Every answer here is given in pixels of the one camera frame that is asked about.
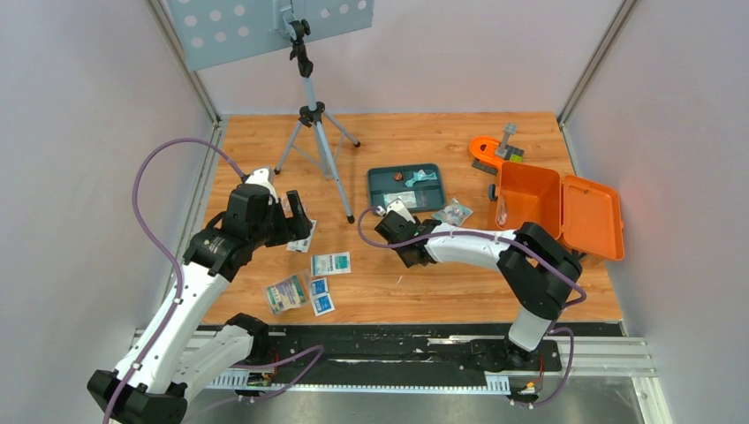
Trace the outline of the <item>clear bag white cotton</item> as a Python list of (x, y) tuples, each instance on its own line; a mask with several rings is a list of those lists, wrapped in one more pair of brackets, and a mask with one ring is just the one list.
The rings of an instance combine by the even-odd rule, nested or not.
[(277, 202), (282, 207), (282, 210), (286, 216), (290, 216), (292, 214), (291, 204), (285, 195), (279, 195), (277, 198)]

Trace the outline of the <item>teal divided tray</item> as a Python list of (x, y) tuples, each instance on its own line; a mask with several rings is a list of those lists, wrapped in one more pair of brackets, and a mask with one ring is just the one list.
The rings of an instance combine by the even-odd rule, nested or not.
[[(405, 181), (418, 170), (435, 172), (437, 180), (421, 181), (413, 187), (406, 187)], [(396, 172), (402, 172), (404, 179), (396, 181), (393, 176)], [(370, 169), (367, 174), (367, 190), (371, 206), (386, 207), (383, 205), (383, 195), (386, 193), (399, 193), (406, 191), (423, 192), (427, 196), (427, 206), (422, 209), (410, 210), (412, 213), (437, 211), (446, 205), (446, 194), (443, 186), (442, 174), (435, 163), (416, 163), (390, 167)]]

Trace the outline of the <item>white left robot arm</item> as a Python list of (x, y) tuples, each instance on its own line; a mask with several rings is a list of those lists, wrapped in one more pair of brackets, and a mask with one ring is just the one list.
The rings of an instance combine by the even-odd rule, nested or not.
[(183, 352), (206, 312), (257, 249), (310, 235), (312, 223), (298, 192), (286, 196), (290, 216), (269, 185), (240, 184), (227, 209), (193, 235), (170, 297), (138, 343), (113, 370), (97, 370), (87, 383), (105, 420), (179, 423), (189, 403), (225, 369), (240, 361), (259, 365), (269, 357), (268, 324), (242, 313), (196, 352)]

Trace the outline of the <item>clear bag cotton swabs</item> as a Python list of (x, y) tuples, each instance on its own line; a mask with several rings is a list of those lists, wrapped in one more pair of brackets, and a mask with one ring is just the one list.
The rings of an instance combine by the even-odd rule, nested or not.
[(502, 195), (497, 197), (496, 224), (503, 228), (508, 221), (509, 212), (505, 198)]

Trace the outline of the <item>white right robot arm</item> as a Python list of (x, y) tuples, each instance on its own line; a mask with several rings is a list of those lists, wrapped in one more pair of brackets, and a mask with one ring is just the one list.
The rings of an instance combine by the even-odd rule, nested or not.
[(420, 220), (401, 200), (371, 207), (381, 220), (374, 230), (383, 241), (371, 246), (395, 251), (410, 268), (462, 263), (501, 274), (520, 304), (508, 332), (504, 356), (527, 368), (540, 356), (539, 344), (565, 309), (586, 300), (578, 280), (579, 258), (537, 223), (516, 230), (466, 229), (436, 219)]

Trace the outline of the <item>teal header tape bag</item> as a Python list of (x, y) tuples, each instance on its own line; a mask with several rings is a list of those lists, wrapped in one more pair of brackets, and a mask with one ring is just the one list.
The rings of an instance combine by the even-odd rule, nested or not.
[(432, 217), (442, 223), (462, 226), (472, 214), (473, 211), (470, 208), (453, 198), (444, 208), (434, 212)]

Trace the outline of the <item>white teal gauze packet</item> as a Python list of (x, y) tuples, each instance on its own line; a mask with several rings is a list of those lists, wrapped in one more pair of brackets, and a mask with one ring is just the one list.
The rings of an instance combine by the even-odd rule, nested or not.
[(319, 254), (311, 257), (312, 276), (333, 276), (352, 272), (349, 252)]

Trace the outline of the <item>clear bag bandage pack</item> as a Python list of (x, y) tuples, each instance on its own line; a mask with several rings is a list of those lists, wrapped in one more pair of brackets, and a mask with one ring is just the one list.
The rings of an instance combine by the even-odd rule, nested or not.
[(273, 315), (278, 315), (306, 306), (311, 299), (309, 295), (310, 280), (309, 271), (302, 270), (282, 281), (267, 286), (263, 290), (263, 294), (270, 312)]

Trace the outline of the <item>clear bag teal gauze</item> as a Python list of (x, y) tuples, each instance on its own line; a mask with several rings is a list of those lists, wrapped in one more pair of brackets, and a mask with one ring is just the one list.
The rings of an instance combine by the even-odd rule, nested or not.
[(400, 200), (410, 210), (422, 209), (427, 206), (427, 196), (423, 192), (406, 191), (399, 193), (386, 193), (383, 195), (383, 205), (388, 206), (391, 202)]

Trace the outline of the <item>teal sachet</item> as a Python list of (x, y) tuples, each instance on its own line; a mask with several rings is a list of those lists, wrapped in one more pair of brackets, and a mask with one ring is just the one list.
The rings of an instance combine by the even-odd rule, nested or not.
[(426, 173), (424, 170), (418, 170), (412, 174), (412, 176), (405, 181), (406, 187), (413, 187), (416, 183), (426, 181), (432, 178), (431, 174)]
[(419, 170), (414, 174), (417, 181), (433, 181), (437, 180), (438, 176), (435, 172), (426, 172), (425, 170)]

